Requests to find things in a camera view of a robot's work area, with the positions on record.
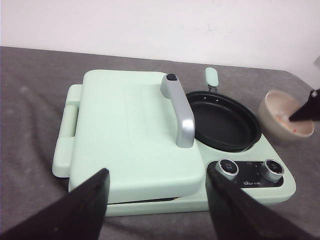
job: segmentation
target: black control panel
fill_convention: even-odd
[[[280,187],[284,183],[281,177],[277,182],[271,182],[264,179],[259,173],[259,167],[263,161],[234,161],[238,166],[238,174],[231,181],[238,185],[239,188],[272,188]],[[215,168],[218,161],[213,161],[208,168]]]

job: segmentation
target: sandwich maker lid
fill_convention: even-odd
[[[110,173],[109,203],[184,197],[200,188],[205,166],[196,141],[190,148],[176,145],[176,115],[160,91],[165,74],[84,75],[69,190],[101,168]]]

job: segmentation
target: silver handle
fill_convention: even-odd
[[[195,139],[195,117],[179,79],[174,74],[165,75],[160,90],[164,97],[171,99],[173,105],[178,123],[176,145],[191,148]]]

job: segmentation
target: black nonstick pan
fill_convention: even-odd
[[[217,90],[218,74],[205,70],[209,90]],[[261,137],[255,115],[244,105],[212,91],[193,91],[186,95],[195,120],[195,138],[225,152],[251,148]]]

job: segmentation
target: white wall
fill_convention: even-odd
[[[2,0],[1,45],[280,69],[320,88],[320,1]]]

